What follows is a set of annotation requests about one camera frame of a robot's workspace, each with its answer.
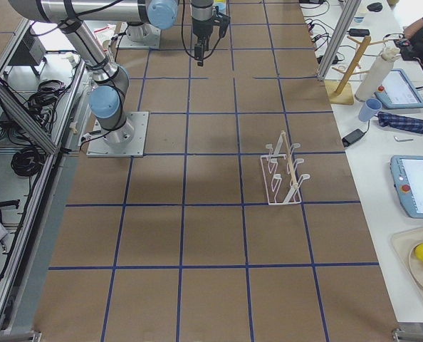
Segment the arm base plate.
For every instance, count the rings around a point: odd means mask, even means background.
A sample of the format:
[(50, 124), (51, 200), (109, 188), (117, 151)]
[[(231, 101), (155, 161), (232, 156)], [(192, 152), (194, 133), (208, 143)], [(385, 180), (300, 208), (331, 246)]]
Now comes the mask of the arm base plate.
[(88, 143), (88, 157), (142, 157), (145, 149), (148, 112), (125, 112), (125, 125), (105, 138)]
[(158, 49), (160, 47), (161, 30), (149, 23), (123, 22), (122, 36), (117, 47), (121, 49)]

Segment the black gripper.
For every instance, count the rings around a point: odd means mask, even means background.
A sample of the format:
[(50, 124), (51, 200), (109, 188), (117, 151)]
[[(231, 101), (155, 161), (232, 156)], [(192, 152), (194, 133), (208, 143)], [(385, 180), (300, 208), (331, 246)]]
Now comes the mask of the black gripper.
[(209, 50), (209, 39), (213, 33), (214, 20), (199, 20), (192, 18), (193, 34), (197, 37), (197, 43), (194, 45), (194, 60), (198, 66), (204, 65), (204, 51)]

